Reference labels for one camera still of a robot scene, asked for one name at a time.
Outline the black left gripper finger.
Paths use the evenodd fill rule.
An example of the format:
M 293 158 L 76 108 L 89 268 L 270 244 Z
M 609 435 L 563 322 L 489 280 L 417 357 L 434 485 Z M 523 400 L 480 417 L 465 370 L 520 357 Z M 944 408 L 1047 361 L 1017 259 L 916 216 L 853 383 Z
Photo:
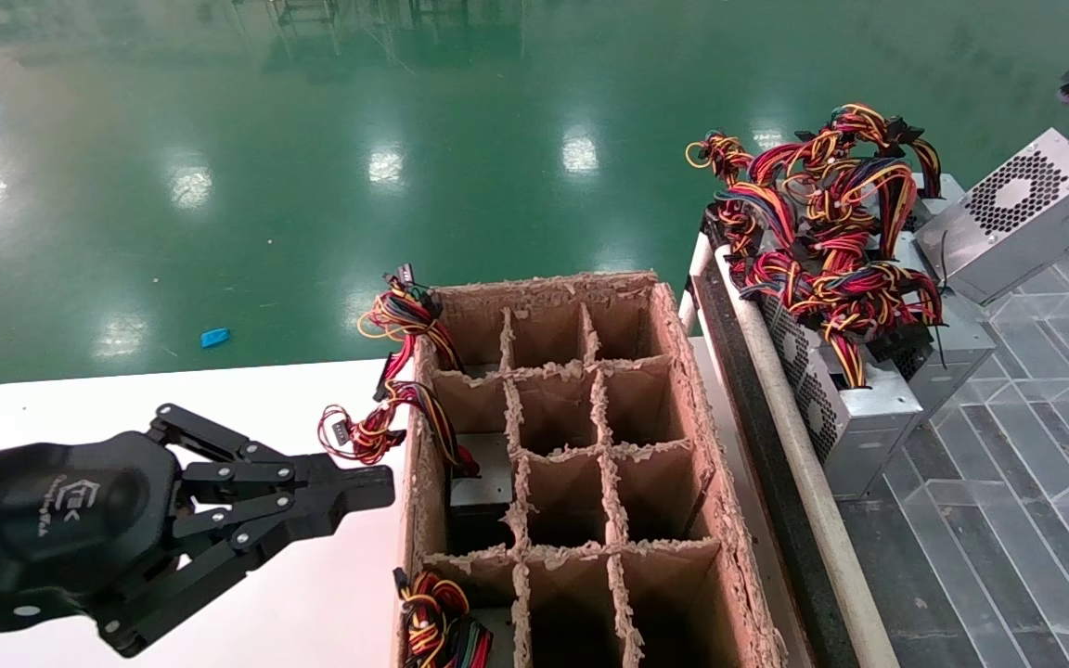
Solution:
M 289 456 L 179 405 L 160 406 L 149 436 L 203 459 L 181 473 L 184 490 L 202 504 L 237 510 L 255 499 L 276 504 L 283 498 L 286 504 L 301 502 L 306 513 L 351 513 L 396 499 L 390 467 L 343 469 L 328 454 Z

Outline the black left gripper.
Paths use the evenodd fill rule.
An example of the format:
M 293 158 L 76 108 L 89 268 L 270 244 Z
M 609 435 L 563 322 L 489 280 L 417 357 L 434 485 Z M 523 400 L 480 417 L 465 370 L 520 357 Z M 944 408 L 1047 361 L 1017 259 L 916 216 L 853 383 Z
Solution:
M 189 507 L 173 444 L 125 431 L 0 451 L 0 633 L 86 616 L 134 657 L 347 513 L 343 492 L 280 492 L 173 521 Z

